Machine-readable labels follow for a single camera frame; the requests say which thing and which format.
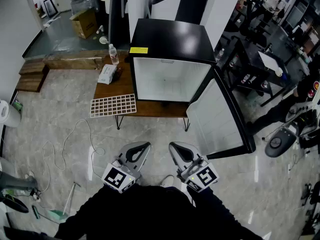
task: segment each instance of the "marble floor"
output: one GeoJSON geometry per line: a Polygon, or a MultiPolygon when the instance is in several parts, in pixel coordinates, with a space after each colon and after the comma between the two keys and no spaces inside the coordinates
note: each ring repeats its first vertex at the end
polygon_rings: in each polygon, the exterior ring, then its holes
{"type": "MultiPolygon", "coordinates": [[[[99,72],[95,70],[51,70],[40,93],[18,93],[17,99],[23,104],[22,120],[18,128],[7,128],[3,151],[3,157],[14,165],[17,176],[23,177],[33,171],[39,189],[44,190],[49,175],[43,159],[43,145],[46,141],[52,142],[56,165],[63,169],[61,154],[64,140],[80,119],[88,121],[94,148],[105,149],[105,155],[95,155],[93,158],[93,169],[98,175],[102,175],[107,163],[118,155],[122,146],[135,141],[149,141],[152,144],[141,170],[142,184],[157,185],[166,175],[176,175],[177,168],[169,154],[168,144],[170,141],[181,141],[197,146],[192,124],[185,132],[181,118],[128,116],[123,119],[121,129],[117,130],[114,117],[91,119],[89,106],[98,76],[99,72]]],[[[234,94],[246,120],[258,118],[279,101],[276,99],[261,108],[259,104],[268,98],[266,95],[253,99],[236,92],[234,94]]],[[[248,227],[252,230],[261,234],[272,232],[272,240],[297,240],[305,223],[305,211],[300,201],[302,189],[305,183],[317,182],[320,160],[317,152],[311,152],[288,173],[288,164],[293,165],[293,155],[298,158],[303,156],[300,150],[290,149],[278,158],[267,157],[261,137],[277,126],[271,125],[255,136],[254,153],[211,160],[220,176],[212,189],[245,226],[250,222],[248,227]]],[[[51,177],[48,190],[40,195],[40,203],[31,197],[18,197],[30,212],[10,212],[14,227],[54,236],[58,225],[45,218],[36,219],[31,205],[35,205],[41,214],[45,214],[46,210],[40,206],[63,210],[76,182],[80,187],[76,186],[67,208],[67,212],[73,215],[103,186],[100,178],[92,173],[89,137],[87,124],[80,121],[65,142],[63,157],[66,169],[63,171],[55,166],[51,145],[45,145],[44,158],[51,177]]],[[[181,187],[178,179],[174,185],[181,187]]]]}

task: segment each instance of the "mini fridge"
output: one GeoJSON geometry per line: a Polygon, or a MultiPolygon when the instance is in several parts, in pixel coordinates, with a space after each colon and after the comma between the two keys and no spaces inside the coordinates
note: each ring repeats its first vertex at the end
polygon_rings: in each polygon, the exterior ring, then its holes
{"type": "Polygon", "coordinates": [[[204,26],[139,19],[129,58],[136,100],[187,103],[202,155],[213,159],[256,149],[204,26]]]}

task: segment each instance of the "fridge door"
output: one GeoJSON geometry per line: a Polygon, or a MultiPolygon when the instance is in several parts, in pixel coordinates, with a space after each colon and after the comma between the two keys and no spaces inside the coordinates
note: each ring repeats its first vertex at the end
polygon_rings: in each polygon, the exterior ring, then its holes
{"type": "Polygon", "coordinates": [[[229,87],[214,69],[212,79],[186,111],[202,155],[208,159],[237,156],[255,151],[252,136],[229,87]]]}

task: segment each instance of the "white grid tray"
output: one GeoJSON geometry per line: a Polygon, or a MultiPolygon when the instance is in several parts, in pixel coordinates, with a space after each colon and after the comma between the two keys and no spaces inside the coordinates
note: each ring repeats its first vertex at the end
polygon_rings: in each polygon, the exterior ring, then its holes
{"type": "Polygon", "coordinates": [[[91,100],[90,117],[100,118],[137,112],[134,94],[91,100]]]}

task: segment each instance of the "white cable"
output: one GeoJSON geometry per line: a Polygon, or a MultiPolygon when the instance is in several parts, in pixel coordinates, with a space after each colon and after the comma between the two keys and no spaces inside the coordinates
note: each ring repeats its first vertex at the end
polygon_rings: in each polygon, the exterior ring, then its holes
{"type": "Polygon", "coordinates": [[[5,144],[6,148],[8,149],[8,145],[7,143],[5,143],[4,139],[1,137],[1,140],[3,141],[3,143],[5,144]]]}
{"type": "Polygon", "coordinates": [[[91,144],[92,149],[93,149],[93,152],[91,153],[91,166],[92,166],[92,171],[93,171],[93,173],[94,173],[96,176],[98,176],[100,179],[102,179],[102,178],[101,178],[98,174],[96,174],[95,171],[94,171],[94,163],[93,163],[93,160],[92,160],[92,156],[93,156],[93,154],[94,154],[97,150],[102,150],[102,151],[103,151],[103,154],[99,154],[98,152],[96,152],[99,156],[103,156],[103,155],[106,153],[106,151],[105,151],[103,148],[97,148],[97,149],[94,148],[94,145],[92,144],[92,141],[91,141],[91,129],[90,129],[89,123],[88,123],[88,121],[87,121],[86,119],[80,119],[79,121],[77,121],[77,122],[75,123],[73,130],[69,133],[69,135],[65,138],[65,140],[64,140],[64,142],[63,142],[62,151],[61,151],[61,157],[62,157],[63,162],[64,162],[64,169],[59,168],[59,167],[57,166],[57,164],[56,164],[55,146],[51,143],[51,141],[47,140],[46,143],[43,145],[43,147],[42,147],[42,156],[43,156],[43,160],[44,160],[44,162],[45,162],[45,164],[46,164],[46,167],[47,167],[47,169],[48,169],[49,182],[48,182],[48,185],[46,186],[45,190],[39,191],[39,193],[43,193],[43,192],[45,192],[45,191],[48,190],[49,185],[50,185],[50,180],[51,180],[50,171],[49,171],[49,166],[48,166],[47,161],[45,160],[45,153],[44,153],[44,147],[45,147],[45,145],[46,145],[47,143],[50,143],[50,144],[52,145],[52,148],[53,148],[53,161],[54,161],[55,167],[57,167],[60,171],[66,170],[66,168],[67,168],[66,160],[65,160],[65,158],[64,158],[64,156],[63,156],[63,152],[64,152],[64,149],[65,149],[65,144],[66,144],[66,141],[67,141],[67,139],[69,138],[69,136],[75,131],[75,129],[76,129],[76,127],[77,127],[77,124],[78,124],[80,121],[85,121],[85,122],[86,122],[86,125],[87,125],[88,128],[89,128],[89,140],[90,140],[90,144],[91,144]]]}
{"type": "Polygon", "coordinates": [[[48,185],[46,186],[45,190],[44,191],[39,191],[40,193],[43,193],[45,191],[47,191],[47,189],[49,188],[49,184],[50,184],[50,180],[51,180],[51,176],[50,176],[50,171],[49,171],[49,165],[47,163],[47,161],[45,160],[45,152],[44,152],[44,147],[47,143],[50,143],[52,145],[52,148],[53,148],[53,157],[54,157],[54,164],[56,164],[56,152],[55,152],[55,147],[54,145],[51,143],[51,141],[47,140],[46,143],[43,145],[42,147],[42,157],[43,157],[43,161],[45,162],[46,164],[46,168],[48,169],[48,174],[49,174],[49,182],[48,182],[48,185]]]}

